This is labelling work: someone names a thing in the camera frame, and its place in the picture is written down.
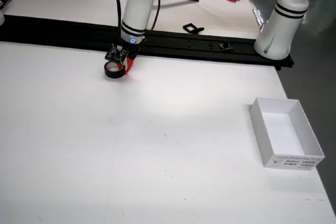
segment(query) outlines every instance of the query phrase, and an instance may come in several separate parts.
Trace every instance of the gray floor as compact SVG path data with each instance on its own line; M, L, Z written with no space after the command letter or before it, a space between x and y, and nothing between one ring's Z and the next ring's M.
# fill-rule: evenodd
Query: gray floor
M276 0L251 0L261 24ZM336 211L336 0L310 0L292 43L295 66L278 72L288 98L299 99L326 156L318 171Z

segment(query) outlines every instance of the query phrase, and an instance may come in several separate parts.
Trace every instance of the black stripe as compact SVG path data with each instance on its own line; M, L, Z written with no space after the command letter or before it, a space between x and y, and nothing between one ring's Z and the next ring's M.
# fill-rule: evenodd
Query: black stripe
M126 30L126 29L123 28L122 26L121 26L121 30L123 30L125 33L127 33L127 34L129 34L129 35L132 35L132 36L134 36L134 37L141 37L141 36L142 36L142 34L134 34L134 33L130 32L130 31Z
M276 8L274 8L274 10L275 10L278 14L280 14L281 16L286 17L286 18L298 19L298 18L303 18L303 17L304 17L304 15L302 15L302 16L289 16L289 15L287 15L287 14L284 14L284 13L280 12L280 11L279 11L278 9L276 9Z
M136 31L137 33L144 33L144 32L146 31L146 29L145 29L145 30L134 29L134 28L132 28L132 27L126 25L124 21L122 21L122 25L123 25L124 27L126 27L127 29L131 30L131 31Z
M290 10L290 9L287 9L285 7L283 7L282 5L280 5L279 3L277 3L277 6L282 9L282 10L285 10L287 11L288 13L293 13L293 14L304 14L306 13L307 10Z

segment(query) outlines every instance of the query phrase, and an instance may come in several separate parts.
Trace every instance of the black clip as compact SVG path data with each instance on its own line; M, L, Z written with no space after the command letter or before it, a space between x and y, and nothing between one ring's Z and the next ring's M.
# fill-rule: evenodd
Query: black clip
M198 34L200 31L204 31L204 27L197 28L193 23L183 26L183 29L190 34Z

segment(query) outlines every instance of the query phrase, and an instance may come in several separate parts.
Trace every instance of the small black component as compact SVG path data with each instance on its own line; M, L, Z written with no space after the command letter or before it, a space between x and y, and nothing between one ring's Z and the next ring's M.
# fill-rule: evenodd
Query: small black component
M232 52L233 51L233 46L230 42L223 42L219 44L219 47L223 52Z
M127 55L128 50L123 49L122 45L112 44L112 48L105 55L105 60L122 65Z
M190 34L198 34L200 31L204 31L204 27L197 28L193 23L184 25L183 29Z

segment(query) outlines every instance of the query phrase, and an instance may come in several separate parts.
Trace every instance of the open cardboard box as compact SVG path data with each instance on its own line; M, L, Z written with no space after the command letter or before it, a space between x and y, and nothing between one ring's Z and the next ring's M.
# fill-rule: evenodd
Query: open cardboard box
M311 170L324 159L298 100L257 98L250 115L265 167Z

